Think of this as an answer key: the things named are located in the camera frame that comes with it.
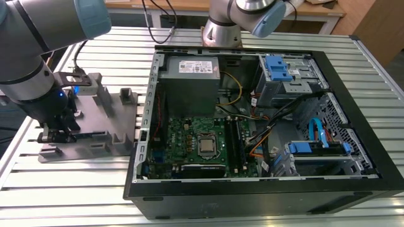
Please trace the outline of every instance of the floor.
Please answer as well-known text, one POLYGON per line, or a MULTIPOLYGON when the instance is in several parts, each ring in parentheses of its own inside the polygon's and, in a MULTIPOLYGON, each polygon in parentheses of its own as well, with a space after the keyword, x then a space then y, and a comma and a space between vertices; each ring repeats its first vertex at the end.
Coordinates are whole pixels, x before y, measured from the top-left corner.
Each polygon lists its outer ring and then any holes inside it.
MULTIPOLYGON (((132 26, 132 27, 145 27, 145 20, 142 15, 136 14, 110 14, 112 26, 132 26)), ((204 17, 178 17, 178 28, 198 28, 204 25, 204 17)), ((161 27, 172 27, 173 18, 161 17, 161 27)), ((52 64, 52 69, 54 69, 60 57, 62 56, 64 50, 56 52, 54 61, 52 64)), ((404 51, 396 56, 388 67, 385 68, 390 77, 397 82, 401 89, 404 89, 404 51)), ((0 127, 9 127, 17 129, 25 118, 24 112, 17 108, 13 103, 8 105, 1 105, 0 100, 0 127)), ((9 140, 14 135, 14 131, 0 130, 0 157, 5 152, 9 145, 9 140)))

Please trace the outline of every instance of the motherboard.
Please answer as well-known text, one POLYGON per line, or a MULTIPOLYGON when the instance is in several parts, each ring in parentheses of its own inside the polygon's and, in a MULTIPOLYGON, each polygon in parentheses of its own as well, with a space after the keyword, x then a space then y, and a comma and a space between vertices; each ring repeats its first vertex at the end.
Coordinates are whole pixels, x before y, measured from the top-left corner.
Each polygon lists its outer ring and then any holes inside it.
POLYGON ((149 177, 254 177, 254 159, 248 159, 245 141, 249 122, 238 118, 170 118, 165 149, 152 151, 149 177))

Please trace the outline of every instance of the ventilation grille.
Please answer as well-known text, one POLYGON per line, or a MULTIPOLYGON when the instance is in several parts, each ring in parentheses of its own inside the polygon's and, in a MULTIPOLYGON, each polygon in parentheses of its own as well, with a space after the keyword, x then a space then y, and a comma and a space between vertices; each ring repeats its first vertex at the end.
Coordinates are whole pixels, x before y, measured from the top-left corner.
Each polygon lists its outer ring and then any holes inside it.
POLYGON ((312 98, 302 102, 297 109, 297 114, 293 116, 297 119, 297 130, 301 132, 304 140, 309 140, 309 120, 312 117, 317 117, 333 138, 349 143, 352 155, 360 154, 360 149, 348 130, 340 127, 344 122, 328 96, 322 96, 320 100, 317 98, 312 98))

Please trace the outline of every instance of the table leg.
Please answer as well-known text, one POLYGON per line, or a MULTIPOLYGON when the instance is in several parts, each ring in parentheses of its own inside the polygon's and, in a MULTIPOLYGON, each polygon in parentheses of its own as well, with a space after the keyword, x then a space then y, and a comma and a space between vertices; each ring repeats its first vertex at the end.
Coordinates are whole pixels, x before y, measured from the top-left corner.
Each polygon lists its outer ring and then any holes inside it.
POLYGON ((153 27, 161 28, 161 20, 160 20, 161 11, 153 9, 153 10, 149 10, 149 13, 152 16, 153 27))
POLYGON ((336 26, 336 23, 338 22, 338 19, 338 17, 329 17, 321 27, 318 34, 330 35, 330 32, 333 32, 333 28, 336 26))

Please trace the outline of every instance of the gray holder stand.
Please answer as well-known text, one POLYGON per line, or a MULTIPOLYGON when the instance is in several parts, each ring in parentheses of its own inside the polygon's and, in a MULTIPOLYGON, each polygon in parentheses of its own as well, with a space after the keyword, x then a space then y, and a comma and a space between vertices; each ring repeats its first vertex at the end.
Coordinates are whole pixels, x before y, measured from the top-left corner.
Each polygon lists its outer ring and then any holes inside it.
POLYGON ((134 124, 137 93, 121 88, 118 94, 109 94, 101 85, 101 75, 89 74, 94 86, 82 87, 77 96, 76 121, 80 131, 73 135, 76 143, 44 144, 38 162, 89 159, 96 157, 126 156, 134 152, 134 124))

